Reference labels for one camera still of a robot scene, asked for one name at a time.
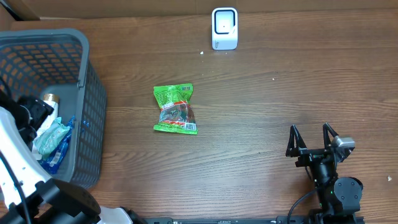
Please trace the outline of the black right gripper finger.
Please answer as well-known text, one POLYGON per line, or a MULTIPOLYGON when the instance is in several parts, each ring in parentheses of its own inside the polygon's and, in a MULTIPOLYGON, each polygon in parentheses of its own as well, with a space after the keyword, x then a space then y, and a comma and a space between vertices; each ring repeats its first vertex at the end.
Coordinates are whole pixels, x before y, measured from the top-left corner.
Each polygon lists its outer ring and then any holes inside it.
POLYGON ((323 141, 326 149, 331 146, 330 136, 334 138, 337 135, 338 133, 328 123, 323 125, 323 141))
POLYGON ((285 156, 299 157, 302 155, 303 151, 306 150, 307 146, 305 145, 296 125, 292 125, 290 127, 289 141, 285 152, 285 156))

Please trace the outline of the teal tissue packet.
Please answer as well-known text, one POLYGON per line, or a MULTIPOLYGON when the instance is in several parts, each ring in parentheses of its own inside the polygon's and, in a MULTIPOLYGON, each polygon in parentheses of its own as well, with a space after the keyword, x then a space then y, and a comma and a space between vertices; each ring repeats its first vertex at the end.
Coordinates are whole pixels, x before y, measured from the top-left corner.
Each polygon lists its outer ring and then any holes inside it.
POLYGON ((62 124, 62 118, 57 117, 50 122, 46 119, 37 131, 33 141, 32 154, 36 160, 46 159, 60 144, 69 132, 70 127, 62 124))

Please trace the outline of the blue snack wrapper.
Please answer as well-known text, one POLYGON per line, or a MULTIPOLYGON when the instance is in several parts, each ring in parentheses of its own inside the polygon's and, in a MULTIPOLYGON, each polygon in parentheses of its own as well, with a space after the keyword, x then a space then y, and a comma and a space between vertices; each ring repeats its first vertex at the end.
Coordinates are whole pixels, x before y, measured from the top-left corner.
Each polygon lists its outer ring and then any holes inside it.
POLYGON ((67 132, 66 136, 61 140, 60 144, 56 147, 56 149, 48 156, 46 159, 39 160, 39 164, 50 174, 56 174, 62 159, 65 157, 65 154, 68 151, 68 144, 72 137, 72 131, 74 128, 74 120, 75 116, 72 116, 66 126, 70 127, 69 132, 67 132))

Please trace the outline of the green snack bag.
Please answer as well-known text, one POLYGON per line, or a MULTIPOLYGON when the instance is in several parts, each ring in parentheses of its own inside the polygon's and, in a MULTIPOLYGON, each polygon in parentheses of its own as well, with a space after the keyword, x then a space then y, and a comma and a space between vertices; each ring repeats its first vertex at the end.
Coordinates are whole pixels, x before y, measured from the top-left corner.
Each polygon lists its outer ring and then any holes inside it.
POLYGON ((154 96, 160 108, 160 115, 154 130, 197 135, 197 124, 190 104, 192 94, 191 83, 155 86, 154 96))

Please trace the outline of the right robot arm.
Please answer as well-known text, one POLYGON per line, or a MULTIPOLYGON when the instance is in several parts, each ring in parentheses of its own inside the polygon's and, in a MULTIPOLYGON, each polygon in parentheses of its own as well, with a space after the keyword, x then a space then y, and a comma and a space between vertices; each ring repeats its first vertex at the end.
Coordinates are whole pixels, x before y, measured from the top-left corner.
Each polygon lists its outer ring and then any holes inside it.
POLYGON ((351 137, 341 137, 328 123, 323 125, 324 147, 308 149, 295 125, 290 127, 285 155, 296 157, 296 167, 303 167, 315 188, 301 196, 290 208, 284 223, 364 223, 356 217, 360 211, 363 183, 354 177, 339 177, 337 166, 355 149, 351 137), (306 198, 316 194, 319 208, 305 217, 294 217, 293 211, 306 198))

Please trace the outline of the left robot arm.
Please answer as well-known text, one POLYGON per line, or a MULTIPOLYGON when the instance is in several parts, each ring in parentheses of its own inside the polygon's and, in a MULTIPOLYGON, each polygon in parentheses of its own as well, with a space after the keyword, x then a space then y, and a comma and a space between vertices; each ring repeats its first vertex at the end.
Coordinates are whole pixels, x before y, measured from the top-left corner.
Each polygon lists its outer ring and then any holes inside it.
POLYGON ((1 190, 8 207, 1 223, 132 223, 125 209, 101 207, 83 187, 42 168, 29 147, 53 108, 32 96, 14 101, 1 84, 1 190))

